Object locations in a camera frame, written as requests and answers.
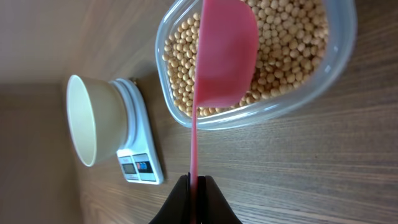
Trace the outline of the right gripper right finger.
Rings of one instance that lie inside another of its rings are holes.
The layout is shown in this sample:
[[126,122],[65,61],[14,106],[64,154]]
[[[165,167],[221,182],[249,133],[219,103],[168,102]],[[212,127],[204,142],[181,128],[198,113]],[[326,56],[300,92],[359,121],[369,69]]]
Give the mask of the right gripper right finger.
[[197,223],[242,224],[212,176],[199,176],[197,188]]

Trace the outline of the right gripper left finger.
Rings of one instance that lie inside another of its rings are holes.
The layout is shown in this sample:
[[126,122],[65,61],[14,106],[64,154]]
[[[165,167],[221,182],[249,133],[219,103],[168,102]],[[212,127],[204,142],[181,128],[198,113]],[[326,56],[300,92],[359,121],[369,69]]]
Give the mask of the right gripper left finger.
[[190,173],[182,175],[149,224],[190,224]]

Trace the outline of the pink plastic measuring scoop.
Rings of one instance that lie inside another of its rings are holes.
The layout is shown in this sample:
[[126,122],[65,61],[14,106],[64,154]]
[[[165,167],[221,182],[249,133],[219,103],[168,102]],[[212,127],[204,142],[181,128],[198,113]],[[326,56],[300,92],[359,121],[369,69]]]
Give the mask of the pink plastic measuring scoop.
[[257,49],[257,21],[246,3],[203,1],[192,112],[190,223],[197,221],[197,108],[227,108],[238,103],[251,83]]

